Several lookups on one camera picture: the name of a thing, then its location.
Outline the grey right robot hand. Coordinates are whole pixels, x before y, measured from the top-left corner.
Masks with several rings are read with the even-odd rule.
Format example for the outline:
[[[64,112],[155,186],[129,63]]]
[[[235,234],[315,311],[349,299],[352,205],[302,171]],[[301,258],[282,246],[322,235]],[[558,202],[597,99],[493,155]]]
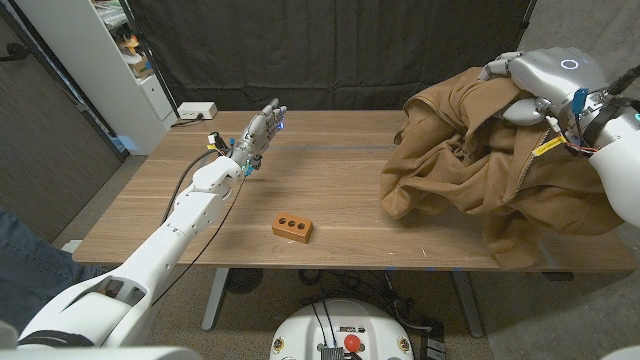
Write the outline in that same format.
[[[608,86],[598,63],[575,47],[503,53],[482,68],[478,79],[496,77],[508,77],[531,94],[497,113],[519,126],[538,124],[547,114],[561,115],[581,88],[593,92]]]

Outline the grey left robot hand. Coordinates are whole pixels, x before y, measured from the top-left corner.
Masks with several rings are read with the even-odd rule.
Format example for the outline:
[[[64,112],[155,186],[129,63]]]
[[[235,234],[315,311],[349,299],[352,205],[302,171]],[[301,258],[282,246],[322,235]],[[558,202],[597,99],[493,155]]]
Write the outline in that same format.
[[[229,157],[243,170],[258,170],[271,140],[284,128],[286,112],[287,107],[280,106],[278,98],[272,99],[245,127],[232,146]]]

